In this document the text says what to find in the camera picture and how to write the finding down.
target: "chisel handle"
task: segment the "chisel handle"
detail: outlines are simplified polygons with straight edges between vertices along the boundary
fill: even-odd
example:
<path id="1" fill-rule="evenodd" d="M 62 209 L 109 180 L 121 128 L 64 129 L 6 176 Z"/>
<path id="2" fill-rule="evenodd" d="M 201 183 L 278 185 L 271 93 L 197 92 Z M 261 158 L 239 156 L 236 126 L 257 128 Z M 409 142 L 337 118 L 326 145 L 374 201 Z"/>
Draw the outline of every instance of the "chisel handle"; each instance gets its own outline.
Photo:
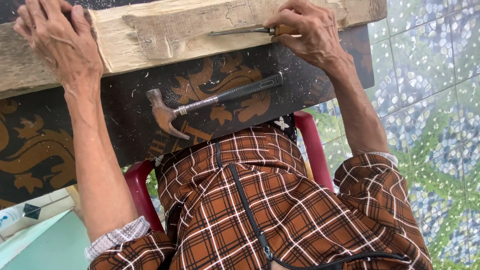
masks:
<path id="1" fill-rule="evenodd" d="M 283 85 L 282 73 L 270 76 L 261 81 L 251 83 L 246 86 L 239 86 L 218 95 L 218 103 L 226 103 L 231 100 L 241 98 L 247 95 L 255 94 L 265 89 Z"/>
<path id="2" fill-rule="evenodd" d="M 297 29 L 293 28 L 293 27 L 290 27 L 290 26 L 286 26 L 286 25 L 277 25 L 275 26 L 275 31 L 273 33 L 270 33 L 270 34 L 273 34 L 273 36 L 279 36 L 279 35 L 282 35 L 282 34 L 289 34 L 289 35 L 300 35 L 300 32 L 298 32 Z"/>

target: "hammer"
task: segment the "hammer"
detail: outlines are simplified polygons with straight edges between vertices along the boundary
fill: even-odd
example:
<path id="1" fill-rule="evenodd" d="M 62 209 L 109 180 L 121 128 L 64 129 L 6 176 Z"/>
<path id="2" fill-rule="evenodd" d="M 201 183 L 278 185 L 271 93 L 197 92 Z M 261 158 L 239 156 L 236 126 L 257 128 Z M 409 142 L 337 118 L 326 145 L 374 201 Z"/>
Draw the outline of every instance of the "hammer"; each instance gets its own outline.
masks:
<path id="1" fill-rule="evenodd" d="M 169 108 L 165 106 L 165 104 L 163 104 L 162 93 L 158 88 L 146 92 L 146 95 L 152 103 L 153 115 L 155 116 L 155 120 L 160 126 L 160 128 L 170 135 L 174 135 L 176 137 L 188 140 L 190 139 L 188 135 L 183 134 L 172 126 L 172 121 L 178 115 L 185 115 L 189 112 L 207 106 L 224 104 L 234 99 L 255 94 L 265 89 L 281 85 L 283 85 L 283 76 L 282 73 L 279 72 L 278 74 L 270 76 L 261 81 L 254 82 L 245 86 L 239 86 L 221 94 L 211 96 L 207 99 L 189 105 L 180 106 L 177 109 Z"/>

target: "brown plaid shirt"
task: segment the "brown plaid shirt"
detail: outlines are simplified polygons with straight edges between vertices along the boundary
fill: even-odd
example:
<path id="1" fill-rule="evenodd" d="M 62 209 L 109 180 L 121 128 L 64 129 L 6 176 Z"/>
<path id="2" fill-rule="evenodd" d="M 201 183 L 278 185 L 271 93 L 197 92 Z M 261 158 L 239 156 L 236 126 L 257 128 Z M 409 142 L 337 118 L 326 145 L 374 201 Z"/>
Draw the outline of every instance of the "brown plaid shirt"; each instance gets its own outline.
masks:
<path id="1" fill-rule="evenodd" d="M 167 234 L 117 245 L 89 269 L 432 269 L 407 182 L 382 156 L 345 161 L 334 194 L 260 125 L 166 155 L 156 175 Z"/>

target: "person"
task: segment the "person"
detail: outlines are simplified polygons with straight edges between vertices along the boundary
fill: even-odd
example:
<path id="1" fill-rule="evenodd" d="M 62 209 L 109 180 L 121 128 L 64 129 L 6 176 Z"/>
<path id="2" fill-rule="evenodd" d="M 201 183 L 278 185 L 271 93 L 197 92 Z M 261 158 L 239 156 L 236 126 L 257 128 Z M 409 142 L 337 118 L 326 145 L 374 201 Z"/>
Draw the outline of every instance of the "person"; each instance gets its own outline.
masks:
<path id="1" fill-rule="evenodd" d="M 71 12 L 71 24 L 63 15 Z M 65 89 L 88 236 L 89 269 L 432 269 L 407 181 L 337 36 L 332 11 L 289 0 L 265 27 L 324 70 L 353 157 L 335 172 L 339 193 L 305 177 L 299 149 L 261 124 L 156 160 L 167 234 L 138 217 L 100 102 L 102 61 L 81 6 L 26 0 L 14 29 Z"/>

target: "black tabletop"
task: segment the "black tabletop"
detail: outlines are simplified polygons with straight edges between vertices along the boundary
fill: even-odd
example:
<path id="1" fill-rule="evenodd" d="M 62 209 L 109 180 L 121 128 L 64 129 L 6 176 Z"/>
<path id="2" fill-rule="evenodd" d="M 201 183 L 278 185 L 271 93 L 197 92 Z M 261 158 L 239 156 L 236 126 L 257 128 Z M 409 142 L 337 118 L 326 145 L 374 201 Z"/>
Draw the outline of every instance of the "black tabletop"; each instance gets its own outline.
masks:
<path id="1" fill-rule="evenodd" d="M 76 0 L 94 10 L 148 0 Z M 0 2 L 0 23 L 16 19 L 17 0 Z M 373 86 L 366 25 L 339 34 L 364 88 Z M 173 125 L 190 140 L 159 130 L 145 92 L 160 88 L 176 108 L 282 72 L 284 85 L 178 117 Z M 105 77 L 102 105 L 120 166 L 201 143 L 335 97 L 324 74 L 287 48 L 270 44 Z M 63 88 L 0 100 L 0 208 L 75 183 L 72 126 Z"/>

